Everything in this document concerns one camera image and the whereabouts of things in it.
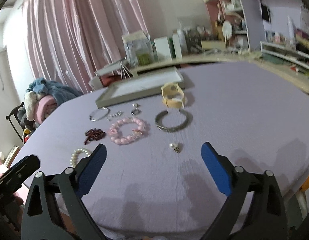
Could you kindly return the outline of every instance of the yellow watch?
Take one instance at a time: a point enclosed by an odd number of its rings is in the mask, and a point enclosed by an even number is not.
[[[182,89],[177,83],[167,83],[161,87],[163,104],[170,108],[182,108],[185,104],[185,97]]]

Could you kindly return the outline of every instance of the silver ring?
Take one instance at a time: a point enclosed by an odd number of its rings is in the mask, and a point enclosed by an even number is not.
[[[183,109],[179,109],[179,112],[180,114],[183,114],[185,116],[185,121],[176,126],[176,127],[165,127],[161,124],[161,119],[166,116],[168,114],[168,111],[163,111],[161,113],[159,113],[156,117],[155,117],[155,124],[157,125],[157,127],[161,130],[161,131],[164,131],[164,132],[177,132],[177,131],[180,131],[182,129],[184,129],[188,122],[189,122],[189,113]]]
[[[141,110],[139,109],[139,108],[135,108],[135,109],[133,109],[132,111],[131,111],[131,114],[132,115],[138,115],[138,114],[140,114],[141,113]]]
[[[98,119],[93,119],[93,116],[96,114],[96,112],[100,111],[100,110],[107,110],[107,113],[105,115],[103,115],[102,117],[98,118]],[[89,120],[91,122],[96,122],[96,121],[99,121],[101,120],[102,118],[105,118],[110,112],[110,109],[107,108],[107,107],[103,107],[103,108],[100,108],[100,109],[97,109],[95,111],[93,111],[90,115],[89,115]]]

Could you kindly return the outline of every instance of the blue plush blanket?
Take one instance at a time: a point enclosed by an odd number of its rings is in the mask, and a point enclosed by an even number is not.
[[[29,85],[27,92],[34,91],[37,94],[52,95],[60,106],[62,103],[82,96],[83,93],[78,90],[65,86],[56,81],[47,81],[44,78],[37,78],[34,82]]]

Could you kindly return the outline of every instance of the jewelry tray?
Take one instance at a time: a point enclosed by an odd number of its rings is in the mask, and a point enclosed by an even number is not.
[[[136,78],[112,83],[98,99],[98,108],[113,106],[119,103],[159,95],[161,87],[166,83],[178,83],[184,89],[181,73],[176,67],[139,75]]]

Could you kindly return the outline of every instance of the curtain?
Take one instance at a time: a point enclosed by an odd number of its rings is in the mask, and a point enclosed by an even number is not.
[[[121,36],[148,33],[139,0],[25,0],[33,75],[84,93],[96,70],[125,56]]]

